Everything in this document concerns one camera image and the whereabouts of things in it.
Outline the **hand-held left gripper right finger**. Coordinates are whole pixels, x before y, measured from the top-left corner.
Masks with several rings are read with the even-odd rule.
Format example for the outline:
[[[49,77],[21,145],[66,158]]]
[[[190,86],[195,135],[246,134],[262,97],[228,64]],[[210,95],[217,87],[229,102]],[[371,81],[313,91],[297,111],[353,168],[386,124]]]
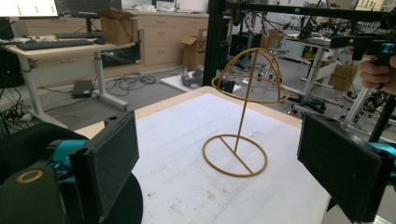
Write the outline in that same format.
[[[319,114],[304,116],[297,160],[352,222],[374,221],[385,187],[396,187],[396,144],[365,142]]]

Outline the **gold wire hat stand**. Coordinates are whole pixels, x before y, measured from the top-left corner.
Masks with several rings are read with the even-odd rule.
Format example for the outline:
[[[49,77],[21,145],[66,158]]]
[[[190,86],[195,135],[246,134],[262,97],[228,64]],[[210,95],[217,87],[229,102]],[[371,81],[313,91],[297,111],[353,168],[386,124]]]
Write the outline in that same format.
[[[251,70],[248,75],[243,75],[243,74],[237,74],[233,70],[235,67],[237,61],[242,57],[242,56],[248,56],[250,53],[253,54],[253,64],[251,67]],[[273,70],[275,74],[275,79],[271,78],[265,78],[265,77],[260,77],[259,75],[255,75],[255,67],[257,63],[257,59],[259,56],[262,56],[270,65],[270,68]],[[239,97],[236,95],[233,95],[230,92],[224,91],[220,88],[220,82],[226,78],[226,77],[244,77],[247,79],[247,91],[246,95],[244,97]],[[253,100],[249,98],[250,95],[250,89],[252,86],[253,80],[256,79],[257,81],[266,81],[269,83],[272,83],[276,86],[276,93],[277,96],[275,100]],[[222,134],[217,134],[214,135],[210,138],[208,138],[203,147],[202,147],[202,153],[204,156],[205,161],[216,171],[229,175],[229,176],[234,176],[234,177],[252,177],[255,175],[258,175],[262,173],[267,165],[268,165],[268,156],[266,151],[255,141],[243,136],[241,134],[242,128],[244,125],[245,121],[245,115],[246,111],[248,108],[248,103],[255,103],[255,104],[276,104],[276,103],[284,103],[290,98],[290,91],[281,84],[281,74],[280,74],[280,67],[279,67],[279,62],[276,58],[276,55],[269,49],[264,49],[264,48],[252,48],[252,49],[246,49],[234,56],[225,66],[223,71],[218,75],[212,78],[211,80],[211,86],[215,88],[216,91],[229,96],[233,99],[239,100],[243,103],[243,108],[241,112],[241,117],[239,120],[239,126],[238,126],[238,131],[237,134],[230,134],[230,133],[222,133]],[[219,166],[217,166],[212,160],[210,160],[208,154],[207,154],[207,146],[212,143],[214,140],[220,140],[224,146],[226,146],[231,154],[238,160],[238,162],[247,170],[245,174],[238,174],[238,173],[233,173],[231,171],[228,171],[227,169],[222,169]],[[249,144],[251,144],[254,149],[257,149],[263,159],[263,164],[257,171],[253,171],[252,168],[248,165],[246,161],[238,154],[238,148],[240,141],[243,140]]]

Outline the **small brown cardboard box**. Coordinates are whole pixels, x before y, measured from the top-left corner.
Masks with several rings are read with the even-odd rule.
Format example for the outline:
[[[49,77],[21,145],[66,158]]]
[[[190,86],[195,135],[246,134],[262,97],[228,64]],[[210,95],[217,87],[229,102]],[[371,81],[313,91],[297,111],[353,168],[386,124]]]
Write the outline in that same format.
[[[328,84],[339,91],[351,91],[358,67],[352,64],[337,64]]]

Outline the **black pole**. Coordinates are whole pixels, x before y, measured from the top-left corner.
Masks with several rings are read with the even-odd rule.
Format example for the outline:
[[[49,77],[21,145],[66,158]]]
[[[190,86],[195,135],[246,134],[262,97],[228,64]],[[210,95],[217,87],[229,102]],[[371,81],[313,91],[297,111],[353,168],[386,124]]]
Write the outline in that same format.
[[[377,123],[369,137],[369,142],[379,141],[395,108],[396,108],[396,96],[391,95],[386,101],[385,106],[380,114],[380,117],[377,120]]]

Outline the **white work table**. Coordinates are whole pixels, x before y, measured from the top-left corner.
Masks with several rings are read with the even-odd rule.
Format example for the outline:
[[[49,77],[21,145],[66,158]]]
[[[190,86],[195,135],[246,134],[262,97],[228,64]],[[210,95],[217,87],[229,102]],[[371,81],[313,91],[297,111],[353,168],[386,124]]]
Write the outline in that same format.
[[[308,37],[306,40],[286,37],[283,41],[282,49],[286,51],[284,58],[301,63],[310,63],[306,77],[302,77],[305,82],[304,93],[308,94],[316,85],[327,89],[332,89],[329,84],[330,77],[338,64],[336,58],[339,50],[330,48],[331,40],[325,37]],[[313,59],[303,57],[305,48],[316,49]]]

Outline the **black flat box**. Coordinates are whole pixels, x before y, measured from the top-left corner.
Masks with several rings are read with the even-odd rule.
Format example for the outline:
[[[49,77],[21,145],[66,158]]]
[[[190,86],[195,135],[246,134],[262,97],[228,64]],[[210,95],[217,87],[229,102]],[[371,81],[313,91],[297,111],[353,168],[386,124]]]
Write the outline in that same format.
[[[90,98],[92,96],[92,82],[90,80],[77,81],[72,90],[72,97]]]

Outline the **white table mat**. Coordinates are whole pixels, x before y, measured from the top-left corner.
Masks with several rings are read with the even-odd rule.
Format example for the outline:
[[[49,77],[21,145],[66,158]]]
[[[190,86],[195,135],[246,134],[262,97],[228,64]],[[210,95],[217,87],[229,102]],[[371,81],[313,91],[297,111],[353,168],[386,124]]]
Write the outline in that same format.
[[[266,169],[231,177],[206,163],[205,140],[236,133],[242,108],[213,93],[189,92],[137,110],[134,175],[144,224],[320,224],[329,195],[297,160],[299,119],[250,105],[242,135],[264,148]]]

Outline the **white height-adjustable desk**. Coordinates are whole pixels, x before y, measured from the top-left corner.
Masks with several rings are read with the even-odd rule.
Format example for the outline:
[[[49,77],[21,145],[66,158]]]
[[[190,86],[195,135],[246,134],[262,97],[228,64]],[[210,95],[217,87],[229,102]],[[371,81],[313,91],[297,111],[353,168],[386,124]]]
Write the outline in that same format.
[[[121,99],[114,97],[106,92],[105,85],[105,74],[103,69],[101,52],[113,49],[122,49],[131,47],[131,44],[127,45],[89,45],[79,46],[70,48],[60,49],[39,49],[26,51],[19,49],[15,45],[7,47],[7,51],[16,54],[21,63],[22,76],[24,78],[25,85],[27,87],[30,100],[32,102],[32,109],[29,109],[29,113],[40,121],[53,123],[60,127],[66,128],[66,125],[62,124],[57,119],[46,114],[43,110],[43,106],[39,100],[37,88],[48,86],[49,84],[55,84],[75,78],[86,77],[89,75],[96,75],[98,81],[98,89],[93,93],[100,99],[107,100],[116,104],[117,106],[126,110],[129,104]],[[28,60],[31,59],[59,59],[65,58],[66,56],[73,55],[91,55],[90,59],[81,60],[79,62],[72,63],[61,63],[40,68],[31,68]]]

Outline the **white floor board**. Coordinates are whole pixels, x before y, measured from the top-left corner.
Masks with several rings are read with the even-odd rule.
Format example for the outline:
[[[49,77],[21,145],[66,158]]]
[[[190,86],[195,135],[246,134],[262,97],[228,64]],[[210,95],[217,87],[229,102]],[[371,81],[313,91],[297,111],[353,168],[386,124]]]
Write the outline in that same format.
[[[190,86],[185,86],[182,82],[181,75],[162,78],[161,83],[168,87],[184,92],[193,91],[200,88],[200,85],[198,84],[191,84]]]

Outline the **grey robot part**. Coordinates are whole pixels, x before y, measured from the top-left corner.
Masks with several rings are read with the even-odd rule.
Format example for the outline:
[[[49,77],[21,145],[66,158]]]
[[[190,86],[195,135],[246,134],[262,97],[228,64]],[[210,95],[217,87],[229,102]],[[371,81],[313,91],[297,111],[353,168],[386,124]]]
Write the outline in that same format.
[[[183,69],[181,80],[184,86],[191,86],[192,84],[202,85],[205,67],[198,65],[193,71],[188,71],[187,68]]]

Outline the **black keyboard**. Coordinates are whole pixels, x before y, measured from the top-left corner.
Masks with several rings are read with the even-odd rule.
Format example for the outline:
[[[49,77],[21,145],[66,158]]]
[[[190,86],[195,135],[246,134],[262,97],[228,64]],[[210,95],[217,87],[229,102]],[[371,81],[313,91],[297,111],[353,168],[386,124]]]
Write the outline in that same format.
[[[58,33],[54,34],[57,39],[73,39],[73,38],[99,38],[102,36],[102,32],[92,33]]]
[[[86,39],[25,42],[25,43],[15,44],[17,48],[22,50],[58,49],[58,48],[71,48],[71,47],[90,46],[90,45],[92,45],[92,42]]]

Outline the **wooden drawer cabinet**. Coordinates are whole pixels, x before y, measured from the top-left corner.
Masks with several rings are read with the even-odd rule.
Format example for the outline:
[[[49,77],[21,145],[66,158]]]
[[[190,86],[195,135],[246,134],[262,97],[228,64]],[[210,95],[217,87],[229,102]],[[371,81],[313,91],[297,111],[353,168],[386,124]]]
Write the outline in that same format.
[[[106,77],[143,73],[182,65],[185,36],[197,36],[208,25],[205,15],[141,12],[137,20],[138,42],[123,55],[108,50],[103,56]],[[58,33],[84,33],[82,18],[30,19],[17,22],[22,35],[50,36]]]

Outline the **dark computer monitor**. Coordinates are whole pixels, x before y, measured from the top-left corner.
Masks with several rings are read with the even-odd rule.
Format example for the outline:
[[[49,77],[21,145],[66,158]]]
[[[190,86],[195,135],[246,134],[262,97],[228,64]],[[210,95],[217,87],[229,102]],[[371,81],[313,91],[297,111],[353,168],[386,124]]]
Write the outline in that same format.
[[[97,10],[121,9],[121,0],[55,0],[55,5],[63,17],[95,18]]]

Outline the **lit computer monitor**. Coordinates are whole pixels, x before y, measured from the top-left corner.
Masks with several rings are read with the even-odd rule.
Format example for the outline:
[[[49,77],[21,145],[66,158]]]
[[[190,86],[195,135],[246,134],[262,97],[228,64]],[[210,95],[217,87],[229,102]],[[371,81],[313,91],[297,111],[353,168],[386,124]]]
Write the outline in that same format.
[[[55,0],[0,0],[0,17],[57,17]]]

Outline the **black metal frame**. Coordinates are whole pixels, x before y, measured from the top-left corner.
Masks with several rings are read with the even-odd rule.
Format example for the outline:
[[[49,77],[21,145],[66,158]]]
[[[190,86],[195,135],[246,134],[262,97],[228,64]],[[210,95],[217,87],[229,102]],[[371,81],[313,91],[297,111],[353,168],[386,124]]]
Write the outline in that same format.
[[[217,62],[219,58],[219,42],[222,38],[223,13],[229,8],[295,15],[315,15],[350,21],[383,21],[384,19],[392,19],[396,25],[396,10],[394,12],[361,11],[331,8],[275,6],[255,3],[233,3],[229,2],[228,0],[209,0],[209,23],[205,50],[205,72],[203,79],[204,86],[209,86],[212,79],[216,76]]]

